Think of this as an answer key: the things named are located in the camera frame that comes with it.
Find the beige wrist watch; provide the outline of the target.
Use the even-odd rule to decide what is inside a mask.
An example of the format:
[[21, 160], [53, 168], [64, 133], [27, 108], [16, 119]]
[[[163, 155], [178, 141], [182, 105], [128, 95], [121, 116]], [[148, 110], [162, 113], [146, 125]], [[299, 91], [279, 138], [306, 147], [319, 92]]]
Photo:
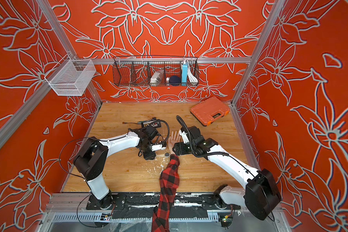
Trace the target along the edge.
[[158, 150], [155, 152], [157, 157], [169, 157], [170, 150], [166, 147], [165, 150]]

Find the red black plaid sleeve forearm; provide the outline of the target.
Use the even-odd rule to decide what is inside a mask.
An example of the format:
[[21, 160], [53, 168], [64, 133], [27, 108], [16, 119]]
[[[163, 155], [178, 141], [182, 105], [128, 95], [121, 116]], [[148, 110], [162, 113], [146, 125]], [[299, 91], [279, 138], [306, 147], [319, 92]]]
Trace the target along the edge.
[[180, 183], [179, 166], [179, 157], [172, 154], [167, 167], [160, 174], [160, 196], [158, 205], [153, 209], [152, 232], [169, 231], [170, 210], [175, 202], [176, 192]]

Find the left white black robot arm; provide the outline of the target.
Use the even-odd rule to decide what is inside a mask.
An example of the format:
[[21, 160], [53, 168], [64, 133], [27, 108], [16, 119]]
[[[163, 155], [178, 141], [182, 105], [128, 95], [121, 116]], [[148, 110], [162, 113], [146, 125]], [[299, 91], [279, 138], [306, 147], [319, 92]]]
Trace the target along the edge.
[[98, 139], [89, 137], [73, 159], [73, 165], [84, 178], [90, 189], [87, 209], [111, 210], [121, 208], [104, 179], [104, 169], [108, 159], [127, 149], [138, 149], [138, 155], [145, 160], [154, 160], [156, 152], [166, 149], [168, 136], [164, 136], [152, 126], [132, 129], [127, 133]]

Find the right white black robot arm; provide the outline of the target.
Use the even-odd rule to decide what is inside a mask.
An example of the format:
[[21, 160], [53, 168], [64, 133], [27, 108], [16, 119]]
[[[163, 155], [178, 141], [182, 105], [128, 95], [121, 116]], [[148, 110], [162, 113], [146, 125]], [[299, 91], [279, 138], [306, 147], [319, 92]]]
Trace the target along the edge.
[[201, 142], [197, 147], [191, 146], [189, 142], [175, 143], [173, 152], [177, 155], [192, 154], [206, 158], [243, 187], [243, 190], [223, 187], [218, 195], [225, 204], [246, 207], [259, 220], [274, 219], [273, 210], [282, 197], [272, 173], [267, 169], [258, 170], [243, 163], [216, 142]]

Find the pale mannequin hand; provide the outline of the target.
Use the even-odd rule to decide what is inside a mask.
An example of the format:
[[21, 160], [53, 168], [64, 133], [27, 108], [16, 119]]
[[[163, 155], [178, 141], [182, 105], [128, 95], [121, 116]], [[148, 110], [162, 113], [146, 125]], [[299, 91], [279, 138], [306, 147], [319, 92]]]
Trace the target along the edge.
[[172, 131], [171, 132], [171, 135], [169, 136], [168, 141], [167, 141], [167, 146], [169, 149], [169, 153], [171, 155], [174, 154], [173, 148], [175, 146], [175, 143], [180, 143], [181, 140], [182, 140], [182, 137], [181, 137], [179, 131]]

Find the orange plastic tool case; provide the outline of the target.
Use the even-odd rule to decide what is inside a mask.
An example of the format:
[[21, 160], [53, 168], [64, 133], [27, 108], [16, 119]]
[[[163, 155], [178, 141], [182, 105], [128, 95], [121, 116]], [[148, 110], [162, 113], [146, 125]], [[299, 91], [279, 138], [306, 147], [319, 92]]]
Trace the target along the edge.
[[211, 97], [190, 109], [191, 114], [204, 126], [209, 126], [230, 113], [230, 107], [217, 97]]

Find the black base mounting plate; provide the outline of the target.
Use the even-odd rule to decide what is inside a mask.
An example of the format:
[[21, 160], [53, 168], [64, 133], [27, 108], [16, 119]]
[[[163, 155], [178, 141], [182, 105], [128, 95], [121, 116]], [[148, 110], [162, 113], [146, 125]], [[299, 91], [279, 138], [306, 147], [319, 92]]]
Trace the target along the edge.
[[238, 205], [225, 203], [218, 194], [201, 192], [180, 192], [165, 196], [160, 192], [120, 192], [110, 193], [106, 203], [91, 195], [86, 210], [124, 210], [135, 208], [195, 207], [204, 210], [235, 210]]

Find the clear plastic bag item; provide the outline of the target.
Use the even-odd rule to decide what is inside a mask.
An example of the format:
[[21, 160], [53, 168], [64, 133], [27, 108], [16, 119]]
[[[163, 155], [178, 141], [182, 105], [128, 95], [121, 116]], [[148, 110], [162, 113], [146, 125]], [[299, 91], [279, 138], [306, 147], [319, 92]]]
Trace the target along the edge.
[[158, 86], [161, 83], [163, 77], [164, 77], [164, 70], [156, 71], [150, 79], [150, 85], [154, 87]]

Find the dark blue round object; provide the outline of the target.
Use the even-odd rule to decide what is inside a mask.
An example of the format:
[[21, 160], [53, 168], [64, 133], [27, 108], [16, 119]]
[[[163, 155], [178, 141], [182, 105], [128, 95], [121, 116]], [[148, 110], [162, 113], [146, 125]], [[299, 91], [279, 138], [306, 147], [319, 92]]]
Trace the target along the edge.
[[180, 86], [181, 85], [181, 77], [173, 75], [169, 78], [169, 84], [172, 86]]

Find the clear plastic bin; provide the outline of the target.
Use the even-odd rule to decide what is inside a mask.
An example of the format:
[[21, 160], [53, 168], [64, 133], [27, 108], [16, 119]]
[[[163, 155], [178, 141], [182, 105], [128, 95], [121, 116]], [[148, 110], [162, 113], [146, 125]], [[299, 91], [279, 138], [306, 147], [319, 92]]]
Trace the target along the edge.
[[95, 73], [92, 60], [66, 60], [45, 80], [58, 96], [82, 96]]

